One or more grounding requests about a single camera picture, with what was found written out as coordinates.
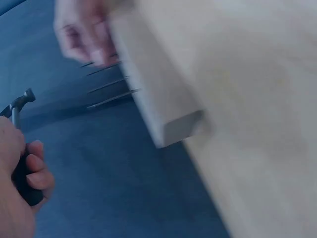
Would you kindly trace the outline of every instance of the finger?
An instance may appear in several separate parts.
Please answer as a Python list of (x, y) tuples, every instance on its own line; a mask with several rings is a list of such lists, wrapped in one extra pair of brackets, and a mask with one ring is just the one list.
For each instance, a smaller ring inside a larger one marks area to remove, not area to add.
[(40, 209), (43, 207), (43, 205), (47, 202), (48, 202), (48, 199), (44, 197), (43, 200), (39, 204), (36, 204), (35, 206), (31, 207), (33, 214), (38, 213)]
[(26, 158), (26, 166), (33, 173), (39, 172), (46, 167), (44, 161), (35, 155), (29, 155)]
[(66, 58), (80, 62), (89, 62), (90, 57), (81, 42), (78, 31), (72, 25), (56, 29), (57, 39), (63, 55)]
[(36, 140), (27, 144), (27, 149), (30, 154), (39, 157), (41, 160), (44, 159), (44, 146), (41, 141)]
[(79, 32), (91, 61), (93, 61), (96, 66), (106, 66), (107, 55), (105, 46), (96, 32), (94, 23), (90, 22), (88, 19), (83, 20)]
[(51, 191), (54, 188), (55, 181), (53, 174), (47, 170), (43, 169), (36, 173), (26, 176), (28, 184), (38, 190)]
[(27, 182), (32, 188), (42, 190), (43, 192), (43, 200), (32, 207), (32, 211), (37, 213), (52, 196), (55, 187), (55, 180), (53, 175), (47, 169), (44, 169), (37, 173), (27, 175)]
[(96, 24), (95, 29), (99, 38), (102, 40), (102, 45), (105, 49), (106, 66), (117, 63), (117, 57), (113, 57), (113, 55), (116, 55), (116, 49), (114, 47), (107, 22), (103, 21)]

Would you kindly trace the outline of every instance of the hand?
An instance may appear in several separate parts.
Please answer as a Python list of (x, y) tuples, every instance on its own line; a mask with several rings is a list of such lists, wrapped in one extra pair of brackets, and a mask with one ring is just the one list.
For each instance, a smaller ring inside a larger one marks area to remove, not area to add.
[(104, 0), (56, 0), (54, 29), (67, 58), (96, 66), (117, 62)]
[[(30, 207), (20, 196), (11, 181), (25, 147), (30, 153), (27, 167), (33, 174), (27, 176), (28, 184), (43, 191), (43, 201)], [(0, 117), (0, 237), (31, 238), (35, 230), (34, 215), (49, 200), (54, 178), (44, 161), (43, 144), (34, 141), (28, 145), (20, 130), (6, 118)]]

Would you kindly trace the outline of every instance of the hammer handle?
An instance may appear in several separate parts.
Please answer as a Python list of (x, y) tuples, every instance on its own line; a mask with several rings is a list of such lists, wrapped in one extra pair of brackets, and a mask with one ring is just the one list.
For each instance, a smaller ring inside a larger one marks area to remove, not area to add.
[(29, 152), (26, 150), (24, 155), (20, 158), (11, 178), (22, 198), (32, 207), (39, 204), (44, 196), (41, 190), (33, 189), (27, 183), (26, 176), (32, 173), (26, 166), (26, 158), (28, 155)]

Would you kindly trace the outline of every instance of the nail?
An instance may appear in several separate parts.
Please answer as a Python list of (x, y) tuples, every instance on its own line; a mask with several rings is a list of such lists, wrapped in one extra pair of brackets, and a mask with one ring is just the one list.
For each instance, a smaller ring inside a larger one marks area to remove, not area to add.
[(105, 53), (102, 49), (92, 51), (91, 58), (97, 66), (106, 65)]
[(44, 176), (42, 173), (34, 173), (27, 175), (26, 178), (31, 181), (31, 183), (36, 184), (41, 182), (44, 179)]

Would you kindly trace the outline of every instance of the fingernail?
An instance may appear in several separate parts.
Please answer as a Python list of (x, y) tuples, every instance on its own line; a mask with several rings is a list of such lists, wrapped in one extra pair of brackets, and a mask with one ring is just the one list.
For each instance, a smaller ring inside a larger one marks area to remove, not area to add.
[(105, 54), (102, 49), (92, 51), (91, 58), (93, 59), (94, 63), (98, 66), (106, 65)]
[(39, 182), (41, 182), (41, 181), (44, 179), (42, 173), (30, 174), (30, 175), (27, 175), (26, 178), (27, 178), (29, 181), (31, 181), (31, 183), (39, 183)]
[(43, 142), (41, 142), (40, 140), (36, 140), (33, 143), (36, 144), (37, 146), (43, 147)]
[(34, 156), (34, 160), (35, 160), (35, 163), (36, 163), (36, 166), (37, 166), (37, 168), (41, 168), (41, 167), (43, 167), (43, 160), (41, 160), (39, 157), (37, 157), (37, 156)]

